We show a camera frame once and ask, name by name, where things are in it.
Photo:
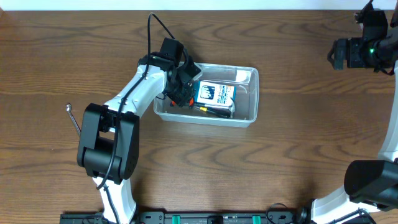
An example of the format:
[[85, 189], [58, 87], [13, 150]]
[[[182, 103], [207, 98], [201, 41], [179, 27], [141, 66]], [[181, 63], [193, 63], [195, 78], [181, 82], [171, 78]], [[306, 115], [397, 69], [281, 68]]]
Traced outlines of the precision screwdriver set box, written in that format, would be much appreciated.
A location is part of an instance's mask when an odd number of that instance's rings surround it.
[[236, 97], [236, 87], [199, 80], [194, 84], [194, 102], [215, 106], [217, 108], [229, 108]]

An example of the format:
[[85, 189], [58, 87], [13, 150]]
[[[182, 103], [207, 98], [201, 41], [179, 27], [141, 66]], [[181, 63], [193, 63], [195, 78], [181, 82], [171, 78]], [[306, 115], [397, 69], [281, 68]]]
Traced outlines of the black yellow screwdriver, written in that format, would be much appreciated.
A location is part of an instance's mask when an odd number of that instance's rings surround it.
[[193, 108], [198, 111], [202, 111], [205, 114], [210, 114], [212, 116], [216, 116], [218, 118], [230, 118], [230, 116], [231, 116], [229, 112], [225, 112], [222, 110], [216, 110], [213, 108], [202, 107], [202, 106], [194, 106]]

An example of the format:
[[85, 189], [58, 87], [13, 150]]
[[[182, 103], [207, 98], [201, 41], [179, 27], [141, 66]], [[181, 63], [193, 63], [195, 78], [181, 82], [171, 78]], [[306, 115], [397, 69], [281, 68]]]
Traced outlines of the silver combination wrench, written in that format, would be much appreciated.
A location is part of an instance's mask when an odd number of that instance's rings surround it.
[[65, 110], [66, 110], [66, 112], [68, 113], [68, 115], [69, 115], [69, 117], [70, 117], [70, 119], [71, 119], [71, 121], [72, 121], [72, 124], [73, 124], [74, 128], [76, 129], [77, 135], [78, 135], [78, 136], [81, 136], [81, 129], [80, 129], [80, 127], [79, 127], [79, 125], [78, 125], [78, 123], [77, 123], [77, 121], [76, 121], [76, 119], [75, 119], [73, 113], [72, 113], [72, 105], [71, 105], [70, 103], [67, 103], [67, 104], [65, 105]]

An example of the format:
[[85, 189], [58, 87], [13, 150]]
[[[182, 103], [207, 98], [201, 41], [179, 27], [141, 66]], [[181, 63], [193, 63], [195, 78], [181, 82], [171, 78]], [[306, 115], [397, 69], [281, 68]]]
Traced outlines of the red black pliers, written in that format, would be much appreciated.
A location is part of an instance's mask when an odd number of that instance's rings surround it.
[[187, 107], [189, 107], [189, 108], [192, 108], [193, 106], [194, 106], [194, 104], [195, 104], [195, 102], [194, 102], [194, 99], [193, 98], [191, 98], [189, 101], [186, 101], [185, 103], [180, 103], [180, 104], [178, 104], [178, 103], [176, 103], [176, 102], [174, 102], [174, 101], [171, 101], [170, 102], [170, 106], [171, 107], [175, 107], [175, 106], [178, 106], [178, 107], [184, 107], [184, 106], [187, 106]]

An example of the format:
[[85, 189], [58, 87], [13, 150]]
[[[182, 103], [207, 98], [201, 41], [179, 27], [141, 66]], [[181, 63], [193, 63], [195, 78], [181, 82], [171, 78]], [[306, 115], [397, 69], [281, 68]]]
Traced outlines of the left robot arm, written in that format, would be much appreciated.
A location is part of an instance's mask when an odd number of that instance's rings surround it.
[[114, 98], [86, 107], [77, 163], [100, 191], [106, 221], [134, 221], [130, 178], [139, 158], [141, 116], [161, 93], [179, 106], [190, 102], [192, 80], [200, 73], [189, 55], [181, 62], [177, 55], [153, 52], [140, 59], [136, 74]]

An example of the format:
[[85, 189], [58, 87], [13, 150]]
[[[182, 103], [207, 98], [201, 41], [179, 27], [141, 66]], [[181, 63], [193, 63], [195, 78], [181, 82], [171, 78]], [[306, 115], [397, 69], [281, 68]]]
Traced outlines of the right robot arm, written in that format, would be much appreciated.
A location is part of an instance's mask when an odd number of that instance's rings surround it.
[[[334, 69], [371, 68], [397, 76], [397, 29], [338, 39], [328, 53]], [[397, 208], [397, 100], [393, 100], [385, 140], [377, 159], [355, 160], [343, 185], [317, 198], [297, 216], [298, 223], [374, 223], [375, 212]]]

